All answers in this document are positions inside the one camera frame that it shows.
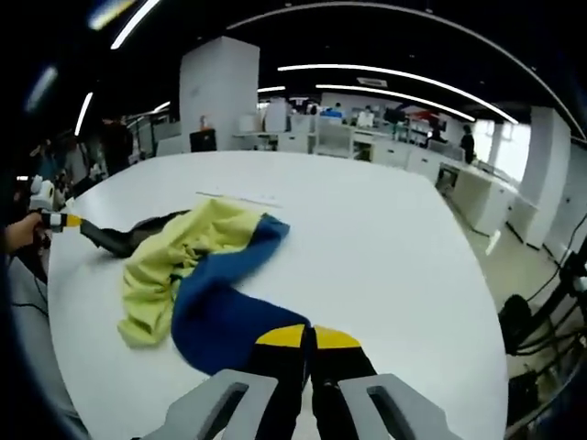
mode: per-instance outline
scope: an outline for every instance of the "computer monitor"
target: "computer monitor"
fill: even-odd
[[[398,122],[405,120],[405,113],[401,110],[395,110],[394,108],[386,108],[383,119],[390,124],[397,124]]]

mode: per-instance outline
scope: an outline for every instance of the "ceiling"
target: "ceiling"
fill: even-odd
[[[37,110],[19,118],[22,143],[73,128],[83,99],[91,91],[94,100],[84,127],[91,127],[100,116],[142,113],[170,100],[172,111],[177,112],[182,55],[220,35],[259,46],[260,87],[285,85],[291,95],[315,93],[317,83],[359,85],[357,76],[367,76],[385,79],[389,90],[395,92],[476,117],[494,117],[458,94],[390,75],[332,70],[277,72],[278,67],[291,64],[363,64],[450,84],[500,106],[521,121],[528,120],[530,105],[554,106],[574,136],[582,134],[571,117],[587,128],[587,71],[575,49],[580,14],[564,7],[565,0],[558,1],[557,7],[530,0],[493,0],[490,5],[452,5],[438,0],[378,3],[420,13],[428,10],[431,17],[446,18],[490,39],[538,75],[570,115],[531,73],[500,51],[425,16],[378,7],[332,6],[332,2],[319,2],[330,7],[295,10],[312,2],[161,0],[119,50],[110,50],[143,0],[94,31],[87,27],[87,17],[99,3],[78,0],[18,5],[15,28],[19,24],[27,31],[26,37],[11,45],[8,54],[14,73],[10,92],[16,92],[17,108],[23,108],[32,85],[48,65],[58,72]],[[227,30],[241,20],[277,9],[288,12]]]

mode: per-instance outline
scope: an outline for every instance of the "white pillar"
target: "white pillar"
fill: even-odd
[[[487,159],[487,163],[489,163],[492,167],[495,166],[495,162],[497,162],[497,155],[499,154],[499,147],[502,144],[502,134],[504,132],[504,124],[495,123],[493,125],[493,134],[492,134],[492,147],[489,150],[489,159]]]
[[[182,139],[190,150],[190,133],[200,118],[216,130],[218,150],[239,149],[238,119],[257,111],[259,48],[228,37],[217,38],[183,56],[180,68]]]
[[[570,129],[552,108],[532,107],[532,132],[524,179],[510,225],[530,246],[540,248],[552,226],[567,179]]]

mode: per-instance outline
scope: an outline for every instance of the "ceiling light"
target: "ceiling light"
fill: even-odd
[[[445,112],[452,113],[453,115],[460,116],[468,121],[475,122],[475,118],[466,115],[459,110],[455,110],[454,108],[446,107],[442,104],[433,103],[432,101],[428,101],[427,99],[416,98],[415,96],[411,96],[409,94],[397,93],[397,92],[390,92],[388,90],[379,90],[379,89],[370,89],[369,87],[359,87],[356,85],[332,85],[332,84],[317,84],[316,89],[335,89],[335,90],[353,90],[356,92],[367,92],[370,94],[387,94],[389,96],[396,96],[398,98],[408,99],[410,101],[416,101],[417,103],[422,103],[426,105],[430,105],[432,107],[439,108],[440,110],[444,110]]]
[[[75,136],[80,136],[83,117],[85,116],[85,112],[88,110],[88,105],[90,105],[90,101],[92,101],[92,96],[94,96],[94,94],[90,92],[85,96],[85,99],[83,100],[82,111],[80,112],[80,116],[77,118],[77,125],[75,126]]]
[[[513,117],[509,116],[506,112],[497,108],[495,105],[491,105],[491,104],[483,101],[481,98],[478,98],[477,96],[473,96],[470,93],[464,92],[461,89],[457,89],[456,87],[453,87],[451,85],[444,84],[443,82],[432,80],[432,79],[427,78],[425,76],[414,75],[412,73],[408,73],[405,71],[394,71],[391,69],[382,69],[380,67],[359,66],[359,65],[355,65],[355,64],[303,64],[303,65],[298,65],[298,66],[284,66],[284,67],[278,68],[277,70],[279,72],[286,72],[286,71],[302,71],[302,70],[306,70],[306,69],[350,69],[350,70],[355,70],[355,71],[386,73],[389,75],[403,76],[405,78],[410,78],[411,80],[422,81],[422,82],[428,83],[428,84],[434,84],[438,87],[442,87],[443,89],[450,90],[451,92],[454,92],[455,94],[460,94],[461,96],[465,96],[465,97],[471,99],[472,101],[475,101],[476,103],[479,103],[479,104],[485,106],[486,108],[489,108],[490,110],[494,111],[499,116],[510,121],[512,124],[518,124],[518,121],[515,120]]]
[[[122,43],[125,42],[125,39],[127,39],[130,33],[137,27],[138,23],[140,23],[140,20],[142,20],[145,17],[145,15],[147,15],[150,12],[150,10],[153,7],[155,7],[160,1],[161,0],[147,0],[145,4],[140,7],[137,13],[132,18],[130,18],[127,25],[124,26],[124,28],[120,31],[118,37],[116,37],[114,43],[112,43],[112,46],[110,46],[110,49],[116,50],[120,46],[122,46]]]
[[[45,93],[49,90],[51,85],[57,79],[57,69],[53,66],[49,66],[40,75],[39,79],[35,83],[33,90],[28,96],[27,103],[25,104],[25,110],[27,113],[34,112],[40,104],[41,99]]]
[[[263,89],[257,89],[257,93],[262,94],[263,92],[279,92],[280,90],[285,90],[285,86],[276,85],[275,87],[265,87]]]
[[[160,112],[162,109],[164,109],[165,107],[169,106],[171,103],[172,103],[171,101],[168,101],[168,102],[166,102],[164,104],[161,104],[160,106],[155,107],[151,113]]]
[[[88,27],[101,30],[137,0],[106,0],[88,17]]]

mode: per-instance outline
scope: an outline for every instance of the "chair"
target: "chair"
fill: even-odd
[[[216,151],[216,131],[209,129],[190,133],[190,148],[193,153]]]
[[[330,118],[318,120],[317,142],[314,154],[349,158],[352,153],[352,129],[349,126],[335,125]]]

